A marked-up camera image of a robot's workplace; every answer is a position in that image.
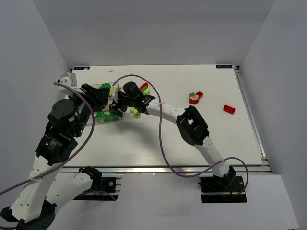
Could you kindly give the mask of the green L-shaped lego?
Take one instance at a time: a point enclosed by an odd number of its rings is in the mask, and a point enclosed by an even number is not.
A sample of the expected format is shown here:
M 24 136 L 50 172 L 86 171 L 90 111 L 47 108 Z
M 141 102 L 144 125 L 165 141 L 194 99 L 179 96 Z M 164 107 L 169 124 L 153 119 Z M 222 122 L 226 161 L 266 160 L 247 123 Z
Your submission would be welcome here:
M 103 112 L 103 111 L 99 111 L 97 112 L 96 116 L 95 116 L 95 121 L 100 123 L 100 122 L 105 122 L 105 119 L 108 117 L 108 115 Z

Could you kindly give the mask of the red rectangular lego brick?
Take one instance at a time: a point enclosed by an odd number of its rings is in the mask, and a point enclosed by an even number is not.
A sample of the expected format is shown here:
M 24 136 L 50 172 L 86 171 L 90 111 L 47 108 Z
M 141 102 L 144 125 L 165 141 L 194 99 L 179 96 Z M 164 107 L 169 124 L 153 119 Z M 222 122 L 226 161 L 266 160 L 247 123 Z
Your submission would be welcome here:
M 235 108 L 233 108 L 233 107 L 231 107 L 231 106 L 228 106 L 228 105 L 226 105 L 226 104 L 224 105 L 223 110 L 224 110 L 225 112 L 227 112 L 227 113 L 230 113 L 230 114 L 234 114 L 235 111 L 236 111 Z

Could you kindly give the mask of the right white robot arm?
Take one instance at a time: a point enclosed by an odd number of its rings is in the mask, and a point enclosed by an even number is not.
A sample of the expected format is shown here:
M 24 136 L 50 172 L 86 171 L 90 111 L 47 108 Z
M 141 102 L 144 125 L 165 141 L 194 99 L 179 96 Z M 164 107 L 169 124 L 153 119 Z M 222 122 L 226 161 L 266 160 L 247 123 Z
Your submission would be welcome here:
M 208 125 L 197 110 L 190 105 L 187 108 L 175 107 L 162 102 L 158 94 L 144 95 L 136 83 L 128 82 L 123 86 L 124 91 L 117 91 L 109 109 L 116 115 L 122 117 L 123 113 L 130 107 L 138 112 L 159 117 L 159 135 L 162 134 L 162 120 L 165 119 L 177 125 L 183 140 L 194 146 L 212 169 L 213 176 L 229 187 L 236 177 L 236 172 L 223 159 L 220 152 L 214 146 Z

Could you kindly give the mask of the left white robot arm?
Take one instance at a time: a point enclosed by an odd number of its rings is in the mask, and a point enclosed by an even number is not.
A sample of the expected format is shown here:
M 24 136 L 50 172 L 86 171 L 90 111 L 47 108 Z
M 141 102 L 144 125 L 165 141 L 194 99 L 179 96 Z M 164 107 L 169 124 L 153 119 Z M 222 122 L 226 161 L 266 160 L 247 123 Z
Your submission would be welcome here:
M 88 84 L 80 89 L 60 86 L 69 91 L 69 96 L 52 106 L 29 177 L 13 186 L 23 189 L 16 201 L 0 213 L 7 222 L 17 224 L 16 230 L 46 230 L 64 205 L 80 194 L 94 193 L 102 187 L 101 172 L 87 166 L 62 190 L 49 192 L 60 168 L 82 150 L 73 152 L 78 145 L 76 138 L 82 135 L 89 118 L 95 118 L 94 114 L 107 106 L 110 91 Z

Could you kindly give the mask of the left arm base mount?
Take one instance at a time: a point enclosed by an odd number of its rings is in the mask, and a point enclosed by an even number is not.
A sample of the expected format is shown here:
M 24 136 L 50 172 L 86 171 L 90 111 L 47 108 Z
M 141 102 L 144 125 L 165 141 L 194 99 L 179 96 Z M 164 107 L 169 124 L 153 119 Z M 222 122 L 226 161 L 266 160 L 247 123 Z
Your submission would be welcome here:
M 90 177 L 92 185 L 89 189 L 77 195 L 74 200 L 82 201 L 116 201 L 121 190 L 121 178 L 103 176 L 102 173 L 91 166 L 79 168 L 78 174 L 83 173 Z

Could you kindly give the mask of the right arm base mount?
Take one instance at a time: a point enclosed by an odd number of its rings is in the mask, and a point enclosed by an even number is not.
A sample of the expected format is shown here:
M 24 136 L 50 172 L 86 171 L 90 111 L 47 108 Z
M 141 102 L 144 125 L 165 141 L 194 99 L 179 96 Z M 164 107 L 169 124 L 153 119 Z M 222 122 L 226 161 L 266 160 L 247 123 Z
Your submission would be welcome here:
M 203 204 L 246 203 L 245 184 L 242 176 L 237 176 L 230 186 L 217 181 L 213 176 L 200 177 L 198 186 Z

